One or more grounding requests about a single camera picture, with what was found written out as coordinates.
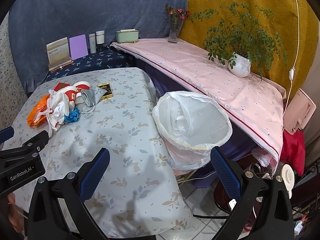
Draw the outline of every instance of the gold picture frame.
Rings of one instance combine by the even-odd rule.
[[[111,90],[111,86],[110,86],[110,83],[109,83],[109,82],[103,83],[103,84],[99,84],[99,85],[97,85],[97,87],[100,87],[100,88],[102,88],[102,89],[104,89],[104,90],[107,91],[107,92],[100,98],[100,100],[113,97],[112,90]]]

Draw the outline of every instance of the table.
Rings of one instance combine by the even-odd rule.
[[[41,151],[48,180],[61,179],[77,172],[105,147],[110,165],[86,207],[101,230],[112,238],[154,235],[170,228],[191,226],[192,214],[184,203],[167,150],[151,115],[155,88],[138,68],[119,68],[76,74],[39,86],[13,122],[15,135],[4,149],[19,147],[48,125],[29,127],[27,116],[58,82],[91,85],[110,82],[113,98],[97,104],[91,114],[82,114],[78,122],[62,125]],[[36,181],[14,192],[16,204],[28,211]],[[74,223],[63,201],[64,217],[72,231]]]

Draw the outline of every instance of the white flower pot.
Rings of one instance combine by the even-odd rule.
[[[245,57],[242,57],[236,54],[234,58],[236,65],[231,69],[230,64],[228,63],[228,68],[233,75],[237,77],[246,77],[250,73],[251,62]]]

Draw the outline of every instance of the white plastic bag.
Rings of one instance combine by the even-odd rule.
[[[36,116],[37,122],[42,115],[46,115],[49,124],[49,138],[52,136],[52,131],[57,131],[60,125],[64,124],[64,116],[69,115],[69,98],[63,92],[49,90],[50,97],[47,100],[47,109],[40,112]]]
[[[186,91],[162,96],[152,116],[175,170],[190,171],[210,161],[210,151],[225,144],[232,126],[227,113],[212,98]]]

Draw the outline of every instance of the pink bedsheet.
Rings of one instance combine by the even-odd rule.
[[[190,91],[214,98],[229,118],[278,163],[283,139],[283,97],[271,84],[249,74],[233,75],[226,66],[208,60],[208,52],[183,40],[139,39],[113,43],[160,70]]]

